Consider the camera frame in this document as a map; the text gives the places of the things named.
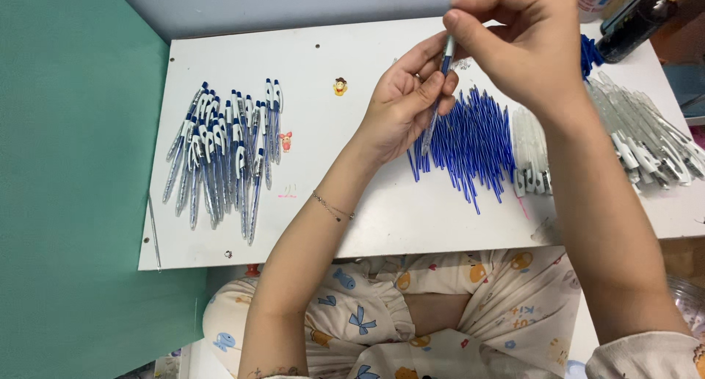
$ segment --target teal wall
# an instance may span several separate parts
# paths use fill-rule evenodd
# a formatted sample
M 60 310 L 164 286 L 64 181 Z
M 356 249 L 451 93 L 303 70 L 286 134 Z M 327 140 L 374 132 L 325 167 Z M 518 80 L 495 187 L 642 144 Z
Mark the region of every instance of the teal wall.
M 168 55 L 124 0 L 0 0 L 0 377 L 202 336 L 206 269 L 137 272 Z

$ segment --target hand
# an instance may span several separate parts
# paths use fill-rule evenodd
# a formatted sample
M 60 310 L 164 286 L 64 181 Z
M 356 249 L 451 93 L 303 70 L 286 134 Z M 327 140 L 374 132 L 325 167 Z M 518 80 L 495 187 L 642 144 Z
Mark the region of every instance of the hand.
M 589 98 L 577 0 L 453 0 L 444 24 L 503 93 L 539 120 L 564 122 Z M 485 28 L 496 20 L 505 25 Z
M 378 165 L 398 158 L 431 122 L 433 105 L 441 95 L 438 114 L 451 111 L 458 75 L 441 68 L 445 32 L 418 43 L 379 79 L 359 128 L 350 142 Z

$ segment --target forearm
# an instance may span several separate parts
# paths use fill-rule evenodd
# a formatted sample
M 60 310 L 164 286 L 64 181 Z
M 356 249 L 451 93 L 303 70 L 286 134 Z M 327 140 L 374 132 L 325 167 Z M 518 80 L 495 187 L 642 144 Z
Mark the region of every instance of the forearm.
M 330 206 L 353 212 L 378 168 L 353 138 L 323 177 L 316 193 Z M 251 310 L 303 315 L 350 221 L 345 215 L 334 213 L 341 221 L 309 197 L 269 254 Z
M 598 337 L 686 332 L 668 293 L 656 235 L 595 110 L 589 101 L 570 107 L 570 115 L 551 116 L 562 123 L 544 127 L 565 249 Z M 641 319 L 634 320 L 637 311 Z

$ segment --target right hand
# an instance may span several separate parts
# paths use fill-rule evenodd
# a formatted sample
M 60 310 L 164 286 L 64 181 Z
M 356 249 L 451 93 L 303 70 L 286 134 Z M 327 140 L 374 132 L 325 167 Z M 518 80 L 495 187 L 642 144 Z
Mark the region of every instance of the right hand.
M 577 0 L 453 0 L 448 32 L 509 98 L 542 123 L 562 123 L 587 103 Z M 505 25 L 485 28 L 496 20 Z

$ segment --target silver bracelet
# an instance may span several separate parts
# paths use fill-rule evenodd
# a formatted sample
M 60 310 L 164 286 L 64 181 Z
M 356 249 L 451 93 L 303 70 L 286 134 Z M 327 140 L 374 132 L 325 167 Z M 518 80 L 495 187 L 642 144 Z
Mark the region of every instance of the silver bracelet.
M 316 200 L 318 200 L 319 203 L 321 203 L 321 204 L 323 205 L 323 208 L 325 208 L 326 211 L 330 212 L 330 214 L 333 215 L 333 218 L 336 218 L 336 221 L 340 221 L 340 218 L 338 217 L 338 215 L 335 214 L 335 212 L 330 211 L 331 208 L 334 209 L 335 211 L 337 211 L 337 212 L 339 212 L 339 213 L 345 215 L 345 216 L 348 217 L 351 221 L 353 220 L 353 218 L 355 218 L 355 212 L 353 212 L 352 214 L 348 214 L 347 212 L 340 211 L 338 208 L 335 208 L 334 206 L 329 205 L 328 203 L 326 203 L 326 201 L 323 200 L 323 199 L 321 198 L 321 196 L 319 196 L 319 195 L 316 194 L 316 191 L 313 191 L 313 193 L 311 193 L 311 195 L 312 195 Z

